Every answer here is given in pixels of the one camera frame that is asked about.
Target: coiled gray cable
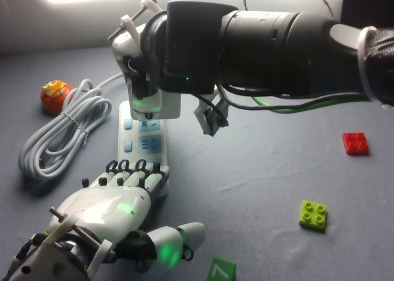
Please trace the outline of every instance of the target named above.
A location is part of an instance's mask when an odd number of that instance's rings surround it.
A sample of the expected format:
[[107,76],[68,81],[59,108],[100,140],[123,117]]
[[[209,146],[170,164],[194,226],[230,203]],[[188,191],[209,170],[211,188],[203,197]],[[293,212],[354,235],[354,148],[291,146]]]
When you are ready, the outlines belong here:
[[27,176],[47,181],[61,174],[88,133],[111,113],[112,104],[102,88],[123,75],[108,78],[96,88],[84,79],[66,96],[62,113],[35,132],[19,153],[19,168]]

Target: green block with number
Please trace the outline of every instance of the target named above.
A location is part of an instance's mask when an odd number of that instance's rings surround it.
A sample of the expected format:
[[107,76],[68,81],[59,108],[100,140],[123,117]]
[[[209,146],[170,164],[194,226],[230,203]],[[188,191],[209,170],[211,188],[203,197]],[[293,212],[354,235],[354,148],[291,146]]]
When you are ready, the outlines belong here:
[[221,258],[214,258],[206,281],[233,281],[235,279],[235,270],[235,263]]
[[302,201],[300,225],[302,227],[324,232],[326,228],[326,205]]

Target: green cable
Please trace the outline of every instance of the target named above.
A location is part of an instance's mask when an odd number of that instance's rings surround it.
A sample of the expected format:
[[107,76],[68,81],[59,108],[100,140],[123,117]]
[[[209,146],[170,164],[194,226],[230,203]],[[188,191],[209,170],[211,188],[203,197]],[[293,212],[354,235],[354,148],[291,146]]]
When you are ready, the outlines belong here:
[[[262,97],[252,97],[252,99],[259,105],[261,106],[270,106],[269,103],[263,100]],[[274,113],[300,113],[304,112],[307,110],[314,110],[316,108],[321,108],[321,107],[328,107],[330,105],[335,105],[335,104],[344,104],[346,102],[359,102],[359,101],[368,101],[368,100],[360,100],[360,99],[338,99],[338,100],[327,100],[324,102],[321,102],[319,104],[314,104],[309,107],[304,107],[304,108],[284,108],[281,110],[271,110],[271,112]]]

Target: green cube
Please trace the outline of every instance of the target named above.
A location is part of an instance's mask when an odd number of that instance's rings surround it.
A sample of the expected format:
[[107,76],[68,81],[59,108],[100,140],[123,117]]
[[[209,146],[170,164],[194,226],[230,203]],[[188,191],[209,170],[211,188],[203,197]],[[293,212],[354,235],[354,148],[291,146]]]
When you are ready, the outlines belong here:
[[235,269],[235,263],[214,258],[206,281],[233,281],[235,279]]
[[300,225],[302,227],[324,232],[326,228],[326,205],[311,201],[302,201]]

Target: table surface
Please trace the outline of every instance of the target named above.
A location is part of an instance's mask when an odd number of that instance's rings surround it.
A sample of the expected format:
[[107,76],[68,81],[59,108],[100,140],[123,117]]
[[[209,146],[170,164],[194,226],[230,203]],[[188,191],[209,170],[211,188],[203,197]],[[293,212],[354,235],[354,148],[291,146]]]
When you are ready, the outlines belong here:
[[[110,49],[57,51],[0,59],[0,272],[59,206],[117,156],[121,79],[107,86],[106,123],[89,134],[71,165],[46,190],[23,180],[18,153],[51,117],[41,109],[43,84],[63,79],[98,84],[117,73]],[[204,136],[198,101],[183,96],[182,115],[167,122],[171,191],[152,228],[200,221],[204,245],[160,279],[134,264],[102,265],[95,280],[205,280],[211,260],[237,263],[237,280],[391,280],[394,275],[394,117],[376,104],[342,104],[296,115],[230,109],[230,126]],[[346,155],[343,132],[365,132],[369,157]],[[302,200],[328,207],[325,234],[302,229]]]

